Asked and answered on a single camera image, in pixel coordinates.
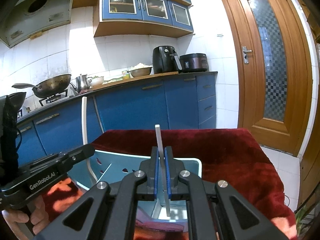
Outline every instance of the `white bowl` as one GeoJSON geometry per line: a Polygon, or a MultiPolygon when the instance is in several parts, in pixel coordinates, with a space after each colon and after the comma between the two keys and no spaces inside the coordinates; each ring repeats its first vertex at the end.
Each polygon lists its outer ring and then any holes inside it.
{"type": "Polygon", "coordinates": [[[95,87],[98,85],[102,85],[104,82],[104,77],[97,77],[90,81],[90,86],[95,87]]]}

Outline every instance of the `door frame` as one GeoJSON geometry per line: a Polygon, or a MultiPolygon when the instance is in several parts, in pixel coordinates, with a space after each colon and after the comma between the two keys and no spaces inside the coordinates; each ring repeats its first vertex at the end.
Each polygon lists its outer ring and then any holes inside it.
{"type": "MultiPolygon", "coordinates": [[[[299,133],[299,139],[297,142],[297,145],[293,151],[293,155],[297,156],[300,150],[300,147],[302,145],[302,141],[304,139],[304,135],[307,130],[309,115],[310,115],[310,109],[311,109],[311,98],[312,98],[312,68],[311,68],[311,57],[310,57],[310,51],[308,46],[307,37],[302,25],[302,22],[299,18],[298,12],[296,11],[293,3],[291,0],[287,0],[289,3],[289,6],[294,14],[294,17],[298,23],[298,27],[302,36],[303,40],[303,47],[306,52],[306,59],[307,59],[307,103],[306,103],[306,110],[305,115],[303,118],[303,124],[302,128],[299,133]]],[[[236,28],[236,22],[233,18],[233,14],[231,12],[230,4],[228,0],[222,0],[222,3],[224,5],[224,8],[226,10],[228,20],[231,27],[231,32],[235,44],[236,49],[236,59],[237,59],[237,66],[238,66],[238,76],[239,76],[239,113],[238,113],[238,128],[243,127],[243,120],[244,120],[244,63],[243,63],[243,56],[242,56],[242,49],[240,45],[240,40],[236,28]]]]}

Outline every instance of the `frying pan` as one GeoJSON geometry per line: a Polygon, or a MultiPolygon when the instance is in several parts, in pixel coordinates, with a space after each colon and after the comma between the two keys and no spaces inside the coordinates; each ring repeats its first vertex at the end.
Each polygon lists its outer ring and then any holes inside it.
{"type": "Polygon", "coordinates": [[[26,99],[27,92],[18,92],[8,95],[14,110],[18,112],[26,99]]]}
{"type": "Polygon", "coordinates": [[[45,81],[42,81],[38,85],[26,84],[26,83],[17,83],[13,84],[13,88],[23,89],[32,87],[33,93],[36,97],[47,98],[55,94],[62,93],[70,84],[71,75],[64,74],[59,75],[53,78],[49,78],[45,81]]]}

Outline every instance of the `glass cabinet door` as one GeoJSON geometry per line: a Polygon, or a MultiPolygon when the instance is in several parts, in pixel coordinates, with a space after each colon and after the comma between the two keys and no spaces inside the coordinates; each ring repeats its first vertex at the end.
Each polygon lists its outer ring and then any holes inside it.
{"type": "Polygon", "coordinates": [[[193,31],[190,14],[187,7],[169,1],[169,8],[174,26],[193,31]]]}
{"type": "Polygon", "coordinates": [[[141,0],[142,19],[172,25],[167,0],[141,0]]]}
{"type": "Polygon", "coordinates": [[[102,20],[142,19],[140,0],[102,0],[102,20]]]}

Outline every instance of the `range hood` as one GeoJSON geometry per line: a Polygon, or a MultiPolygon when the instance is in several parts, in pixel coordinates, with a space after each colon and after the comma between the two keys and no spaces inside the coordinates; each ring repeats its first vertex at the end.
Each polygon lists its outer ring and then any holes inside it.
{"type": "Polygon", "coordinates": [[[0,24],[0,39],[13,47],[30,36],[71,20],[72,0],[19,0],[0,24]]]}

